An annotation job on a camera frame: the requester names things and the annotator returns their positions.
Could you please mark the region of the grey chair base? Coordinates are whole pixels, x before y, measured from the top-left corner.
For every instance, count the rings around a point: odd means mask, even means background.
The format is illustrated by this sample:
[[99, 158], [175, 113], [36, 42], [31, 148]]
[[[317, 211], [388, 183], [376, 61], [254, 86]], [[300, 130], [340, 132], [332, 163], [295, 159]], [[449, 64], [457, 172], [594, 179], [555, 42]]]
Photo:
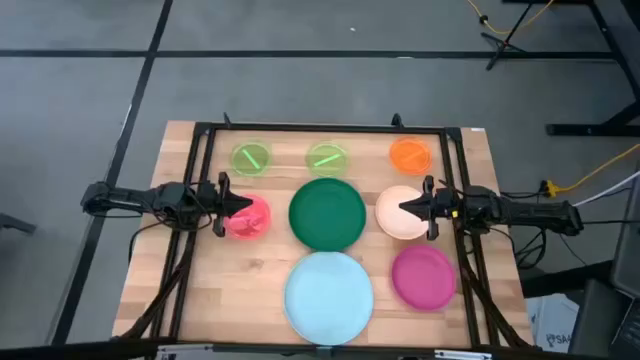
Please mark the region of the grey chair base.
[[37, 226], [0, 212], [0, 230], [13, 229], [25, 234], [33, 234]]

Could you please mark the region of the black computer case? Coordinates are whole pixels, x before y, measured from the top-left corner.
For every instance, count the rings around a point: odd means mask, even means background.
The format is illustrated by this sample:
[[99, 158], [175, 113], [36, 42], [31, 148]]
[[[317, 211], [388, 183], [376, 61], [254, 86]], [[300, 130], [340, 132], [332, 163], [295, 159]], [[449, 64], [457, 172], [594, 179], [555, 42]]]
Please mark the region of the black computer case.
[[568, 352], [607, 360], [640, 360], [640, 298], [589, 280]]

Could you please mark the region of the large light blue plate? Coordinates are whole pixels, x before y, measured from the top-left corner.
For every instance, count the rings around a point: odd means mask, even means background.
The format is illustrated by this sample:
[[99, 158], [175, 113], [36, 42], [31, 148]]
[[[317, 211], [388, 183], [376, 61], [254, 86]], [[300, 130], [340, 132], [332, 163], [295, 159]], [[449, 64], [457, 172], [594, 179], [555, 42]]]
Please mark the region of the large light blue plate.
[[367, 327], [373, 285], [365, 269], [341, 252], [314, 252], [290, 271], [284, 313], [303, 339], [323, 346], [346, 344]]

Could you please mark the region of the small translucent orange plate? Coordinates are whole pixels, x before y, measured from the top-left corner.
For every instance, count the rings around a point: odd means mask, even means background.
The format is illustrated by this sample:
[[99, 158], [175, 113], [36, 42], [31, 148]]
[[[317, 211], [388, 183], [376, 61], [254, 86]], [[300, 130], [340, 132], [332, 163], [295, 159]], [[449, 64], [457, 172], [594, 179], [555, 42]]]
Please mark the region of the small translucent orange plate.
[[402, 137], [393, 141], [389, 148], [389, 159], [393, 167], [406, 175], [426, 174], [432, 165], [432, 152], [419, 138]]

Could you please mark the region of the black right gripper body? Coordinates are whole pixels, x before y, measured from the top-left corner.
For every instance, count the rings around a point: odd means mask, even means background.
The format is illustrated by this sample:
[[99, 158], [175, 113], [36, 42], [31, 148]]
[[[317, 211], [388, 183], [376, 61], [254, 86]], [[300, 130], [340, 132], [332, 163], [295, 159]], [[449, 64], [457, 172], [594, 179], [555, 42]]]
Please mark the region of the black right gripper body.
[[459, 211], [459, 196], [447, 184], [444, 188], [436, 188], [434, 177], [431, 175], [427, 175], [423, 181], [423, 193], [426, 197], [426, 221], [429, 224], [427, 239], [433, 241], [439, 236], [439, 225], [436, 220], [438, 218], [455, 219], [452, 217], [452, 212]]

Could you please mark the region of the white cardboard box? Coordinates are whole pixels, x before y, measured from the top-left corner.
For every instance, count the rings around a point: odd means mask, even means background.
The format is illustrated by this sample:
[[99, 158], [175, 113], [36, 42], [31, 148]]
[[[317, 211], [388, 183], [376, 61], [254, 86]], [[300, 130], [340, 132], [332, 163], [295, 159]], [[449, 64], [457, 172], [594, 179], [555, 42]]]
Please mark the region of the white cardboard box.
[[526, 300], [535, 344], [544, 351], [567, 353], [579, 306], [564, 294]]

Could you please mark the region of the black aluminium table frame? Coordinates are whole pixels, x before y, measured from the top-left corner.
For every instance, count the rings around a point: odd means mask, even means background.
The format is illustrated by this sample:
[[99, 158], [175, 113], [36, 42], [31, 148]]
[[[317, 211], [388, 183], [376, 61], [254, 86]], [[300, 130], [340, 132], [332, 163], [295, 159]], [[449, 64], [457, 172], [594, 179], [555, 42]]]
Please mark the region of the black aluminium table frame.
[[[318, 124], [197, 123], [169, 121], [158, 152], [152, 185], [200, 179], [207, 144], [211, 143], [208, 175], [214, 181], [220, 171], [229, 171], [231, 190], [263, 196], [269, 201], [275, 223], [261, 240], [240, 241], [217, 237], [200, 230], [178, 306], [170, 295], [158, 334], [184, 341], [214, 344], [303, 345], [307, 343], [285, 320], [283, 289], [285, 275], [309, 250], [294, 239], [285, 213], [288, 203], [304, 183], [312, 179], [303, 165], [304, 154], [315, 143], [332, 141], [345, 148], [350, 164], [346, 181], [364, 192], [367, 223], [361, 240], [347, 253], [354, 255], [373, 276], [375, 307], [370, 325], [352, 343], [367, 348], [471, 347], [463, 285], [451, 305], [435, 313], [418, 313], [401, 305], [392, 294], [390, 261], [402, 248], [418, 240], [392, 240], [374, 220], [374, 200], [385, 188], [396, 184], [419, 186], [422, 178], [401, 175], [389, 163], [389, 148], [396, 139], [414, 136], [432, 151], [429, 174], [446, 178], [451, 167], [456, 188], [462, 185], [464, 150], [468, 182], [498, 190], [494, 162], [484, 129], [392, 126], [338, 126]], [[272, 165], [263, 177], [231, 174], [234, 146], [264, 140], [271, 145]]]

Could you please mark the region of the black crossbeam with silver brackets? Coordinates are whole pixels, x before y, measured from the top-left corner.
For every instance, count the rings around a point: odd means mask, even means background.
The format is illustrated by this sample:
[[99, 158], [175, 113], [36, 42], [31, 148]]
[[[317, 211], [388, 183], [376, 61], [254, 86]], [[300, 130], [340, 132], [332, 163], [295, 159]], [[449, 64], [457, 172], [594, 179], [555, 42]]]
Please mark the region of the black crossbeam with silver brackets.
[[26, 348], [0, 349], [0, 360], [111, 360], [170, 354], [179, 351], [311, 354], [324, 357], [343, 354], [385, 354], [393, 356], [457, 358], [464, 354], [480, 360], [640, 360], [640, 357], [614, 354], [608, 357], [544, 352], [534, 348], [509, 348], [479, 345], [468, 349], [269, 345], [239, 343], [176, 343], [171, 338], [125, 339], [89, 343], [71, 343]]

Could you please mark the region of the large dark green plate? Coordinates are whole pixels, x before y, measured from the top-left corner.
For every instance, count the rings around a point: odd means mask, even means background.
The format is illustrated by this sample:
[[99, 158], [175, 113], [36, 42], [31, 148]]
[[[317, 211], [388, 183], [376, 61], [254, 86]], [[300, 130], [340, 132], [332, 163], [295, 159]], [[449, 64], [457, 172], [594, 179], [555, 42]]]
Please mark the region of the large dark green plate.
[[349, 183], [319, 178], [303, 185], [289, 204], [295, 237], [314, 251], [342, 252], [363, 234], [366, 206]]

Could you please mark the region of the small translucent green plate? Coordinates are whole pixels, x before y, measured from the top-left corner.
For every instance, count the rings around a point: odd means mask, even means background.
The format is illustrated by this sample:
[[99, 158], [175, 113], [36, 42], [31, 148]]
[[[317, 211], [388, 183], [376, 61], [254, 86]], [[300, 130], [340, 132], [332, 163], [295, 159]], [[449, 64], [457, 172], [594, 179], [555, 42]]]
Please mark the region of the small translucent green plate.
[[239, 144], [231, 154], [233, 170], [243, 176], [261, 176], [269, 168], [270, 163], [270, 149], [258, 142]]
[[333, 143], [318, 143], [310, 148], [305, 157], [310, 172], [319, 177], [342, 176], [348, 167], [347, 152]]

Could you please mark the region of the cream plastic plate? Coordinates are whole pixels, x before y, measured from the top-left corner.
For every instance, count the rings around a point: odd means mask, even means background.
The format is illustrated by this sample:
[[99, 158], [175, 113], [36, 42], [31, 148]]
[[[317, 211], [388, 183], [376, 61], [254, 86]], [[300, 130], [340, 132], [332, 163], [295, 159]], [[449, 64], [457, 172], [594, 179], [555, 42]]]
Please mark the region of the cream plastic plate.
[[375, 206], [375, 216], [383, 231], [401, 240], [412, 240], [425, 235], [429, 224], [399, 207], [400, 203], [417, 199], [421, 195], [420, 191], [404, 185], [384, 190]]

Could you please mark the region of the black desk leg frame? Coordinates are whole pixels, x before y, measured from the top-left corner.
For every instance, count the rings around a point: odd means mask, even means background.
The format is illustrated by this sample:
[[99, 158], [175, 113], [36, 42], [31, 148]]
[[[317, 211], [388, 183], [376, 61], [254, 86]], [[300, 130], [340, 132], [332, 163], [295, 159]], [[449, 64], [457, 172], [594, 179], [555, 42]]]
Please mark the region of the black desk leg frame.
[[[543, 0], [503, 0], [507, 3], [542, 4]], [[608, 47], [606, 52], [524, 52], [506, 51], [500, 59], [551, 59], [551, 60], [613, 60], [623, 71], [632, 90], [634, 101], [613, 115], [610, 119], [596, 124], [547, 124], [545, 131], [549, 136], [576, 137], [636, 137], [640, 138], [640, 82], [632, 72], [631, 66], [614, 39], [613, 32], [594, 0], [554, 0], [553, 4], [586, 6], [603, 36]]]

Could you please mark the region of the magenta plastic plate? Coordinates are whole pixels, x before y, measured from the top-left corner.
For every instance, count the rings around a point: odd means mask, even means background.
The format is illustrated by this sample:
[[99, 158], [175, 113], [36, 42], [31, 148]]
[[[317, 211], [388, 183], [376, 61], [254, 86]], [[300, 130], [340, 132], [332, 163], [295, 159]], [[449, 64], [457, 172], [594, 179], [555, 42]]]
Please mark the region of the magenta plastic plate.
[[456, 274], [447, 256], [429, 245], [402, 250], [391, 266], [391, 283], [397, 296], [422, 312], [446, 307], [456, 293]]

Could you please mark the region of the small translucent red plate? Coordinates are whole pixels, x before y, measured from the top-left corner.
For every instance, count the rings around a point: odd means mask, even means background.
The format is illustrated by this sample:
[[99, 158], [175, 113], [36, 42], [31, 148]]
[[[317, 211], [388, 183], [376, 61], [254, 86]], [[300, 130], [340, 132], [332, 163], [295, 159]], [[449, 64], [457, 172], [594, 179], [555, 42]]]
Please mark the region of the small translucent red plate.
[[264, 235], [271, 224], [269, 204], [260, 196], [249, 194], [253, 203], [224, 220], [227, 232], [234, 238], [254, 240]]

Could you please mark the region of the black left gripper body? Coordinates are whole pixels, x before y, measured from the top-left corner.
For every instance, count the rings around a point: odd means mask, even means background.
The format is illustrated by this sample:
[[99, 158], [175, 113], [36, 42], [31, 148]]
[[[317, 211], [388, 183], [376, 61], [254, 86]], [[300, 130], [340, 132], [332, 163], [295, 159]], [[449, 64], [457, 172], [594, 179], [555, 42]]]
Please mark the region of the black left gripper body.
[[218, 185], [205, 181], [198, 187], [201, 209], [212, 219], [213, 232], [218, 237], [224, 237], [226, 234], [224, 218], [229, 214], [227, 202], [230, 199], [230, 179], [226, 172], [219, 173]]

